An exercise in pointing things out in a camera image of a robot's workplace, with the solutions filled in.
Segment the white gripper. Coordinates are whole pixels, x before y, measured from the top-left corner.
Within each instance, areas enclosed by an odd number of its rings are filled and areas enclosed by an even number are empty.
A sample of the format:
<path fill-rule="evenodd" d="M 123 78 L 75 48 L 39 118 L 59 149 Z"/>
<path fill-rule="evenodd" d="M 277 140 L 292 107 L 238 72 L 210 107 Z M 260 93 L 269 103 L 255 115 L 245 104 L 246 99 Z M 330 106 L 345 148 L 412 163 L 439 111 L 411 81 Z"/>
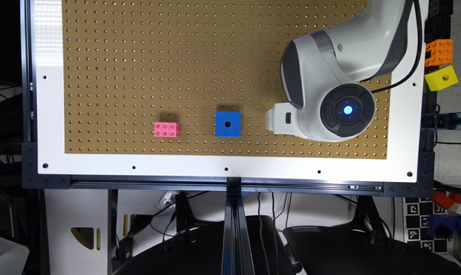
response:
<path fill-rule="evenodd" d="M 301 136 L 297 124 L 297 111 L 290 103 L 277 103 L 266 112 L 266 129 L 274 134 Z"/>

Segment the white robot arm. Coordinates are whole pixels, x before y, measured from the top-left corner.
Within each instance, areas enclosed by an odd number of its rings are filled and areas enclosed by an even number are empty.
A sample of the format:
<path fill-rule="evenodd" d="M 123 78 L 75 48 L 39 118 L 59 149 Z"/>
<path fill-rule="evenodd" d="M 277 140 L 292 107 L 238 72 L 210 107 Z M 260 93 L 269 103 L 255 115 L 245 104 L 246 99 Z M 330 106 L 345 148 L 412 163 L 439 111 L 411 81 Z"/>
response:
<path fill-rule="evenodd" d="M 364 132 L 376 113 L 369 79 L 392 73 L 408 49 L 417 1 L 370 1 L 357 17 L 289 42 L 280 60 L 288 101 L 266 113 L 266 129 L 312 141 L 339 142 Z"/>

